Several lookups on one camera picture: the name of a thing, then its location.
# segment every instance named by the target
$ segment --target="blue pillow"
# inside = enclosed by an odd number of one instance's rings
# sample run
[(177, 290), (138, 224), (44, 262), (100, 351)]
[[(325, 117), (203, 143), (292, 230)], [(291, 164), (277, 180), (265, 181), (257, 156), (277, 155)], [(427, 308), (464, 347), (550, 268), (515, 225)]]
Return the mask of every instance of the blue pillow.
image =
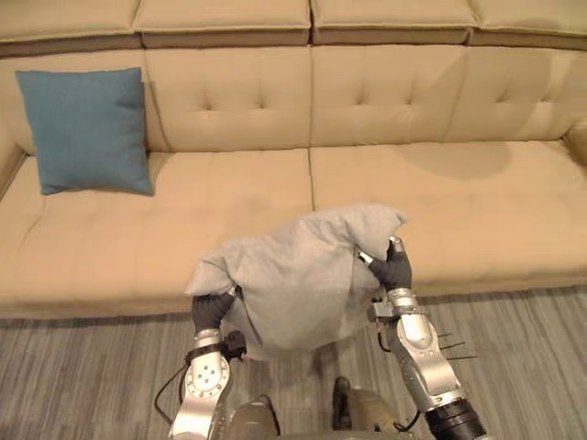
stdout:
[(104, 188), (153, 195), (140, 68), (17, 71), (43, 194)]

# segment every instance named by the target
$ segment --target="striped carpet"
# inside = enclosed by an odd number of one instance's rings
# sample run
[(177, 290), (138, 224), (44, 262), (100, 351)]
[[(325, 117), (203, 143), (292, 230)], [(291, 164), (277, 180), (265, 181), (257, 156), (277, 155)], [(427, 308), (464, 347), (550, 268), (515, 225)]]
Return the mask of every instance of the striped carpet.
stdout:
[[(497, 439), (586, 439), (583, 349), (587, 288), (492, 293), (422, 301), (446, 343), (474, 408)], [(191, 348), (187, 315), (0, 321), (0, 440), (162, 440), (152, 409), (162, 383)], [(336, 376), (376, 391), (401, 422), (415, 411), (391, 355), (372, 328), (313, 354), (233, 361), (229, 407), (273, 398), (287, 434), (327, 430)], [(164, 394), (178, 408), (176, 387)], [(413, 432), (431, 438), (420, 420)]]

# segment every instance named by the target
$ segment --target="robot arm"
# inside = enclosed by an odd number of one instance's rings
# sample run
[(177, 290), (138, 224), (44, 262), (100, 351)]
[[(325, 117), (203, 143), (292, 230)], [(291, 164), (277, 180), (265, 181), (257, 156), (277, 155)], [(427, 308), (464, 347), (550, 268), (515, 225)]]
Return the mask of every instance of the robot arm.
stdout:
[(221, 410), (230, 385), (228, 363), (246, 351), (242, 334), (233, 332), (224, 341), (220, 338), (220, 321), (238, 289), (193, 299), (194, 350), (186, 358), (190, 366), (183, 384), (185, 397), (169, 434), (172, 440), (208, 440), (222, 429)]
[(412, 269), (398, 237), (390, 237), (387, 259), (381, 261), (364, 252), (359, 258), (387, 291), (374, 302), (369, 319), (384, 325), (388, 347), (400, 365), (404, 383), (418, 411), (437, 439), (470, 440), (484, 437), (477, 413), (467, 402), (452, 366), (438, 346), (434, 326), (412, 291)]

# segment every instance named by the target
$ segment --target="sofa armrest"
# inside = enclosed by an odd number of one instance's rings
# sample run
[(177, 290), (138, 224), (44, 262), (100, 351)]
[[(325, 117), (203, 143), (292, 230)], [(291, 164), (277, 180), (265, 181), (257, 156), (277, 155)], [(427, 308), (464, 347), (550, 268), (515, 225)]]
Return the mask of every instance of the sofa armrest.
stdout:
[(0, 118), (0, 200), (25, 156), (25, 152), (12, 140), (4, 121)]
[(587, 165), (587, 119), (573, 124), (563, 140), (581, 164)]

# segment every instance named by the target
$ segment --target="pillow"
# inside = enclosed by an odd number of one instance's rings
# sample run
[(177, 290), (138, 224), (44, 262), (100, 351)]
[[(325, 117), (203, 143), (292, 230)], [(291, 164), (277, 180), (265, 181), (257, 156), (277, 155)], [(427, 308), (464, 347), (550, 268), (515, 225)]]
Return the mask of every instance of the pillow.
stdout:
[(399, 211), (360, 203), (298, 218), (267, 236), (239, 238), (206, 254), (186, 292), (242, 288), (224, 325), (240, 330), (257, 359), (310, 351), (368, 324), (379, 282), (357, 248), (385, 259), (388, 237), (405, 222)]
[(153, 195), (140, 68), (17, 71), (43, 194), (104, 188)]

